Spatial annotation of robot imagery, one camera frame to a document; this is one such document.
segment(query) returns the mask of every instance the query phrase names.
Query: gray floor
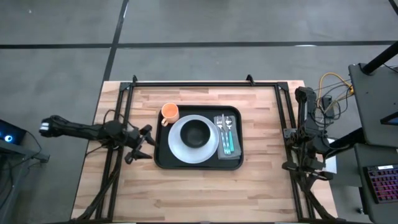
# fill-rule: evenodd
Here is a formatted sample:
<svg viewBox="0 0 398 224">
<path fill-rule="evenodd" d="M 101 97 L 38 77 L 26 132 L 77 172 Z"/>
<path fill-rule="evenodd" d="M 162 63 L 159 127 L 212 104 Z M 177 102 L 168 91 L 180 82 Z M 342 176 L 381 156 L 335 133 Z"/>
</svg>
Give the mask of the gray floor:
<svg viewBox="0 0 398 224">
<path fill-rule="evenodd" d="M 121 3 L 0 1 L 0 44 L 111 43 Z M 394 40 L 397 21 L 387 0 L 130 0 L 120 42 Z M 348 78 L 349 64 L 368 62 L 386 47 L 119 49 L 110 80 L 132 75 L 140 80 L 242 80 L 251 74 L 256 80 L 304 80 L 317 88 L 325 72 Z M 37 130 L 51 114 L 93 121 L 108 55 L 108 49 L 0 50 L 0 119 L 34 133 L 51 154 L 48 164 L 27 176 L 14 223 L 59 222 L 70 216 L 87 142 L 41 138 Z M 398 58 L 389 64 L 398 64 Z M 324 85 L 334 82 L 327 78 Z M 350 98 L 330 136 L 358 128 L 357 112 Z M 344 186 L 358 184 L 354 160 L 353 152 L 338 156 L 333 196 L 339 217 L 368 222 L 355 212 L 361 205 L 358 189 Z"/>
</svg>

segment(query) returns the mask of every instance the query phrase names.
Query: rgb keyboard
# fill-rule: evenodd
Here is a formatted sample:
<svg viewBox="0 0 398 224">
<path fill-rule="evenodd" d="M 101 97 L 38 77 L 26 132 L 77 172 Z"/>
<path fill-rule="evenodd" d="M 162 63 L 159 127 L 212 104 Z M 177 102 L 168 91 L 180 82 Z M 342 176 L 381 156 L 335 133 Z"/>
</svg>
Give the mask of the rgb keyboard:
<svg viewBox="0 0 398 224">
<path fill-rule="evenodd" d="M 398 164 L 365 167 L 364 171 L 376 203 L 398 202 Z"/>
</svg>

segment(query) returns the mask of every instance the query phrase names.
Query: wooden tabletop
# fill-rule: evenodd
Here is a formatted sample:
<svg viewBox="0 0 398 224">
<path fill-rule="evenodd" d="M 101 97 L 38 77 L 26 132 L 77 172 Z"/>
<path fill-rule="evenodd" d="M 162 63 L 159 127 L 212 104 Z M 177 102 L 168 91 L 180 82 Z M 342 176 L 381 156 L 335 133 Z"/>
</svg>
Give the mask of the wooden tabletop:
<svg viewBox="0 0 398 224">
<path fill-rule="evenodd" d="M 297 115 L 294 90 L 303 81 L 288 81 Z M 120 82 L 105 82 L 95 115 L 115 109 Z M 282 101 L 287 123 L 287 107 Z M 238 170 L 164 170 L 150 159 L 122 164 L 114 211 L 116 222 L 289 222 L 297 221 L 275 91 L 271 87 L 145 87 L 135 88 L 129 121 L 154 128 L 163 104 L 230 105 L 242 116 L 244 162 Z M 90 142 L 88 151 L 100 146 Z M 154 147 L 144 144 L 153 156 Z M 79 216 L 100 189 L 106 149 L 85 159 L 72 218 Z M 328 182 L 316 181 L 313 192 L 334 216 L 336 208 Z M 107 211 L 109 193 L 104 210 Z"/>
</svg>

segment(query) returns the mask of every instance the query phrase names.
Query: black tray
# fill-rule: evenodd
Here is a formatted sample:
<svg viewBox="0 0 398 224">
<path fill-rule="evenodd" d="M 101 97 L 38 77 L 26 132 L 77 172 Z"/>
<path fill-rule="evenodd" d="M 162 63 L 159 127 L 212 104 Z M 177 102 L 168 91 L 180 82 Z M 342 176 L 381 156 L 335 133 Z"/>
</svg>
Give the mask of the black tray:
<svg viewBox="0 0 398 224">
<path fill-rule="evenodd" d="M 240 159 L 221 160 L 218 159 L 217 151 L 205 162 L 189 164 L 177 159 L 169 148 L 169 132 L 172 125 L 163 127 L 161 121 L 162 113 L 159 113 L 156 131 L 156 144 L 154 152 L 155 163 L 163 169 L 202 169 L 202 170 L 235 170 L 243 163 L 243 140 L 242 140 L 242 119 L 241 113 L 233 106 L 188 106 L 178 105 L 180 118 L 192 114 L 197 114 L 213 121 L 215 116 L 224 114 L 225 116 L 235 116 L 236 130 L 238 132 L 239 145 L 242 149 Z"/>
</svg>

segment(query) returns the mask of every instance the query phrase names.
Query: black line on floor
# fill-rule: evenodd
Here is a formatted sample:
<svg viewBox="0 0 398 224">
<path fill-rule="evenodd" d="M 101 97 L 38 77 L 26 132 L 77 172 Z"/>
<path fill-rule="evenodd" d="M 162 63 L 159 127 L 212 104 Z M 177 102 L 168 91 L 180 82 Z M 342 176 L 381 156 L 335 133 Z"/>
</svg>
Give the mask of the black line on floor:
<svg viewBox="0 0 398 224">
<path fill-rule="evenodd" d="M 129 4 L 129 0 L 123 0 L 122 8 L 120 10 L 119 19 L 118 19 L 118 25 L 116 26 L 116 30 L 115 30 L 114 36 L 113 36 L 111 51 L 109 53 L 108 61 L 106 62 L 103 82 L 109 81 L 109 78 L 111 76 L 112 66 L 113 66 L 114 58 L 116 56 L 116 50 L 118 49 L 118 43 L 119 43 L 119 39 L 120 39 L 120 34 L 122 32 L 124 16 L 126 15 L 128 4 Z"/>
<path fill-rule="evenodd" d="M 310 46 L 366 46 L 391 45 L 395 40 L 364 41 L 291 41 L 291 42 L 171 42 L 171 43 L 123 43 L 120 49 L 200 48 L 200 47 L 310 47 Z"/>
<path fill-rule="evenodd" d="M 372 46 L 391 45 L 396 40 L 354 40 L 354 41 L 286 41 L 286 42 L 170 42 L 170 43 L 122 43 L 118 44 L 120 29 L 114 36 L 112 44 L 0 44 L 0 49 L 155 49 L 155 48 L 200 48 L 200 47 L 327 47 L 327 46 Z"/>
<path fill-rule="evenodd" d="M 0 49 L 109 49 L 112 44 L 0 44 Z"/>
<path fill-rule="evenodd" d="M 394 0 L 388 0 L 390 2 L 390 5 L 392 6 L 392 8 L 394 9 L 394 11 L 396 12 L 396 14 L 398 15 L 398 6 L 397 3 Z"/>
</svg>

